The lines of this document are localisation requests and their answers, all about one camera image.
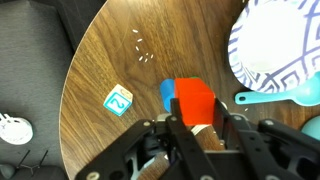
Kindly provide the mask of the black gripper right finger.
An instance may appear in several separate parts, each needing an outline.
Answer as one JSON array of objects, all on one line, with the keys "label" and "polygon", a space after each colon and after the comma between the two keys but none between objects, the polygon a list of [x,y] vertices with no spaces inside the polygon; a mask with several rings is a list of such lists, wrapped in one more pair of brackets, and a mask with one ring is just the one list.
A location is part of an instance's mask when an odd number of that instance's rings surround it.
[{"label": "black gripper right finger", "polygon": [[230,114],[218,99],[215,100],[213,127],[227,150],[238,150],[245,156],[251,177],[256,180],[300,180],[299,176],[277,164],[260,134],[243,115]]}]

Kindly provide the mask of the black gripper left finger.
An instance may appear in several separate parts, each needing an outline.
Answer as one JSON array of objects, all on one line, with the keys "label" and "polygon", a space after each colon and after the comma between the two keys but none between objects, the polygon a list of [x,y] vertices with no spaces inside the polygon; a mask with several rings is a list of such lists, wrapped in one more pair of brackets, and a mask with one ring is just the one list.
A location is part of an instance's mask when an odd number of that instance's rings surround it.
[{"label": "black gripper left finger", "polygon": [[210,160],[182,121],[179,100],[172,99],[170,103],[171,115],[166,118],[170,166],[165,180],[217,180]]}]

